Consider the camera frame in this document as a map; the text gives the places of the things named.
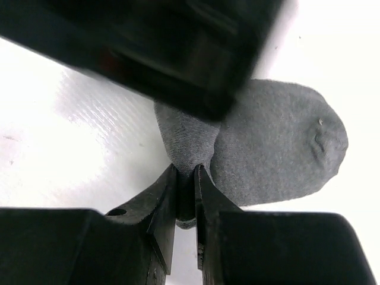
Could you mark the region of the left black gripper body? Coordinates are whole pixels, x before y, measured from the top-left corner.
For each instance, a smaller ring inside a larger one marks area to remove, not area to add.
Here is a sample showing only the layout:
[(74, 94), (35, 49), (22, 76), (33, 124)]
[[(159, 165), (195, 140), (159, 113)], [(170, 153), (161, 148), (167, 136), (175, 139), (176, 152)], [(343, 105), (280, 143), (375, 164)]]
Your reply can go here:
[(201, 119), (226, 117), (284, 1), (1, 2), (1, 36)]

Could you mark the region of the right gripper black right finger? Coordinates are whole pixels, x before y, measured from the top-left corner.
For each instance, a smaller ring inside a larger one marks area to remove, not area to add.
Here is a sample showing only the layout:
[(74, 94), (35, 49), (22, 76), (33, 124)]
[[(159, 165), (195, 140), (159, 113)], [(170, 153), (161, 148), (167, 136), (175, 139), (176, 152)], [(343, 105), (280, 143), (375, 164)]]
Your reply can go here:
[(336, 213), (243, 211), (194, 171), (204, 284), (375, 284), (351, 224)]

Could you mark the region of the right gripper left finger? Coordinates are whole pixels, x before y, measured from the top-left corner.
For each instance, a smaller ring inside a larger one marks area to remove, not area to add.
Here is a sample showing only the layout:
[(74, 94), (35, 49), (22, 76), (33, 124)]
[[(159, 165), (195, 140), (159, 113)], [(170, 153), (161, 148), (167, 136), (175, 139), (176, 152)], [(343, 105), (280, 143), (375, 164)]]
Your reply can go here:
[(1, 209), (2, 284), (164, 284), (172, 266), (177, 171), (106, 215)]

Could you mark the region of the grey sock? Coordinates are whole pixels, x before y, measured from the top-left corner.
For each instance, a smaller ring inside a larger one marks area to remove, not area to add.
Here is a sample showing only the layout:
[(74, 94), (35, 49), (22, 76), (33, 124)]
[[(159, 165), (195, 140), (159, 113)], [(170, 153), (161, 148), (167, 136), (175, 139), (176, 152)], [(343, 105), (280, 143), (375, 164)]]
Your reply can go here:
[(231, 113), (209, 123), (174, 107), (154, 111), (178, 170), (176, 222), (195, 226), (194, 170), (240, 207), (305, 197), (339, 170), (349, 141), (342, 120), (321, 94), (296, 83), (253, 79)]

